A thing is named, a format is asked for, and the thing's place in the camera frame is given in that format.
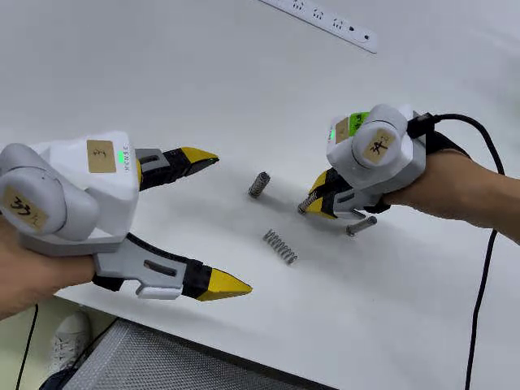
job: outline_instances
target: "white table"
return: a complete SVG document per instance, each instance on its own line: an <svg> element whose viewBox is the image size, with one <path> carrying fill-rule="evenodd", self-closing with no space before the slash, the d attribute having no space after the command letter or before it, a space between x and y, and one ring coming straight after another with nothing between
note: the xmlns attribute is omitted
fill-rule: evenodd
<svg viewBox="0 0 520 390"><path fill-rule="evenodd" d="M327 169L330 119L386 102L488 126L518 176L517 0L321 0L379 34L366 51L254 0L0 2L2 142L122 129L222 161L149 191L133 231L254 286L201 304L93 285L59 296L345 389L462 388L488 232L393 207L351 240L296 205ZM475 130L443 125L493 168ZM262 199L245 193L272 175ZM274 228L299 253L285 266ZM497 240L473 389L517 388L518 247Z"/></svg>

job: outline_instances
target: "white sneaker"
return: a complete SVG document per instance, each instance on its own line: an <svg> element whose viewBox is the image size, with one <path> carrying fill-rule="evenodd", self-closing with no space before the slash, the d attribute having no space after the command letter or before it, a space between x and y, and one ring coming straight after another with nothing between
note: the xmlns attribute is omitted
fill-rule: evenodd
<svg viewBox="0 0 520 390"><path fill-rule="evenodd" d="M77 311L59 325L50 350L49 376L71 368L92 338L87 314Z"/></svg>

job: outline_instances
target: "metal spring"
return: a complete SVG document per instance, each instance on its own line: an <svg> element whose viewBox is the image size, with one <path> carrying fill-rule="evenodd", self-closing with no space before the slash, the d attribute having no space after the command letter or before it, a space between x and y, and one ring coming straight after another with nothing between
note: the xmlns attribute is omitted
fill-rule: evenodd
<svg viewBox="0 0 520 390"><path fill-rule="evenodd" d="M271 180L271 177L266 172L260 172L249 188L249 195L254 198L259 197L264 188L269 184L269 180Z"/></svg>
<svg viewBox="0 0 520 390"><path fill-rule="evenodd" d="M298 259L298 256L287 246L287 244L285 244L273 229L269 229L269 232L266 233L263 240L269 244L271 248L287 262L287 264L293 264Z"/></svg>
<svg viewBox="0 0 520 390"><path fill-rule="evenodd" d="M307 199L305 199L302 203L298 205L298 213L305 214L307 212L307 208L310 206L312 202L318 199L318 194L314 191L311 193Z"/></svg>

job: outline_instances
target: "label sticker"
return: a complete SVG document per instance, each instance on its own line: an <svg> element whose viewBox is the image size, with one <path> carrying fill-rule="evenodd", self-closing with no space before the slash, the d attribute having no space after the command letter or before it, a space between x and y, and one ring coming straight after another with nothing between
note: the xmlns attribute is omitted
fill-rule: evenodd
<svg viewBox="0 0 520 390"><path fill-rule="evenodd" d="M350 115L349 136L356 134L369 114L369 112L357 112Z"/></svg>
<svg viewBox="0 0 520 390"><path fill-rule="evenodd" d="M396 138L391 132L380 128L372 138L372 141L366 146L363 157L377 164L381 161L381 158L384 157L388 148L395 140Z"/></svg>
<svg viewBox="0 0 520 390"><path fill-rule="evenodd" d="M90 173L115 173L112 141L87 140Z"/></svg>
<svg viewBox="0 0 520 390"><path fill-rule="evenodd" d="M336 144L349 138L349 117L336 124Z"/></svg>
<svg viewBox="0 0 520 390"><path fill-rule="evenodd" d="M6 186L3 193L2 204L20 221L37 232L41 231L49 218L46 213L10 185Z"/></svg>

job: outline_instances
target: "gray mesh panel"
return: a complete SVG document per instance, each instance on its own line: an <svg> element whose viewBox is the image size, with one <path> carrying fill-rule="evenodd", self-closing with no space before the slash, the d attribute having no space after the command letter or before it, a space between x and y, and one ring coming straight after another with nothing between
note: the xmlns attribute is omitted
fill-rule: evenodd
<svg viewBox="0 0 520 390"><path fill-rule="evenodd" d="M300 388L211 357L179 344L167 334L123 320L115 323L65 387L66 390Z"/></svg>

